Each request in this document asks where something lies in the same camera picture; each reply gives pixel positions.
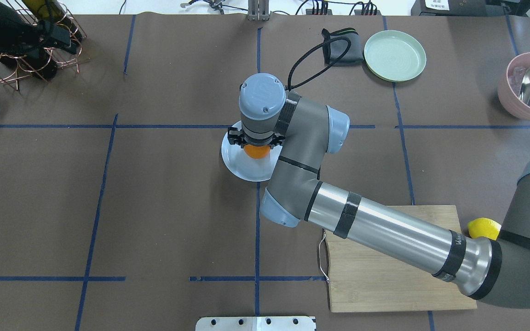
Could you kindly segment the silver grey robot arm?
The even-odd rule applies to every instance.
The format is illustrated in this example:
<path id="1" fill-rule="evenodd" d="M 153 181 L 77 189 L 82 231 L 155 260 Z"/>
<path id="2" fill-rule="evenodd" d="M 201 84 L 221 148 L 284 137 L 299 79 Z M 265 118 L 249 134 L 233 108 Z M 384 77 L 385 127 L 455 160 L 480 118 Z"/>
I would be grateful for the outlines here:
<path id="1" fill-rule="evenodd" d="M 345 113 L 286 90 L 268 73 L 251 75 L 239 91 L 242 127 L 229 128 L 229 143 L 282 147 L 261 202 L 265 218 L 288 228 L 311 222 L 452 282 L 471 299 L 530 308 L 530 162 L 497 239 L 470 239 L 320 180 L 324 155 L 347 137 Z"/>

